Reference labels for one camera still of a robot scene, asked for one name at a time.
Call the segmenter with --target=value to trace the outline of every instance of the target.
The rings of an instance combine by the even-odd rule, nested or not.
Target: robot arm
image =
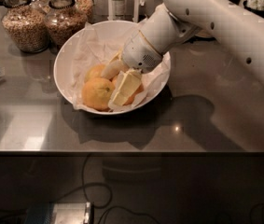
[[[122,60],[149,72],[176,42],[206,30],[264,84],[264,19],[229,0],[163,0],[125,44]]]

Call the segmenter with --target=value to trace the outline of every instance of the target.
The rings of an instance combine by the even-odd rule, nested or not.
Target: stainless steel table
[[[0,153],[264,152],[264,87],[216,41],[170,53],[172,73],[154,101],[95,116],[58,92],[52,50],[20,52],[0,22]]]

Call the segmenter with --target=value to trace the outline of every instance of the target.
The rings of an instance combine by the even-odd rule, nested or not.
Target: jar of grains
[[[45,13],[33,9],[31,0],[4,0],[4,5],[3,27],[21,51],[36,53],[49,46]]]
[[[87,16],[76,9],[75,0],[50,0],[50,11],[46,15],[45,25],[50,38],[60,49],[76,32],[85,27]]]
[[[76,9],[84,12],[88,18],[88,22],[93,22],[93,0],[75,0]]]

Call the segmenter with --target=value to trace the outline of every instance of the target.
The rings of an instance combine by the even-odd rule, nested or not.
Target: white robotic arm
[[[125,44],[122,60],[149,72],[176,42],[206,30],[264,84],[264,19],[229,0],[163,0]]]

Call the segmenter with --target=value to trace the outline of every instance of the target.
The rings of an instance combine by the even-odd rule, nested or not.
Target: paper liner
[[[69,92],[72,93],[74,109],[83,109],[91,113],[105,113],[83,105],[81,90],[84,85],[84,76],[95,64],[108,64],[118,50],[122,49],[125,41],[131,36],[131,34],[139,30],[140,26],[143,25],[143,22],[135,24],[133,28],[125,31],[124,34],[116,34],[116,36],[107,39],[101,39],[98,36],[95,25],[86,25],[78,38],[72,61],[74,82],[68,88]],[[152,72],[142,75],[144,91],[135,96],[131,105],[118,106],[109,103],[110,110],[106,112],[126,112],[149,102],[162,90],[167,82],[169,73],[170,55],[167,53],[164,55],[162,63]]]

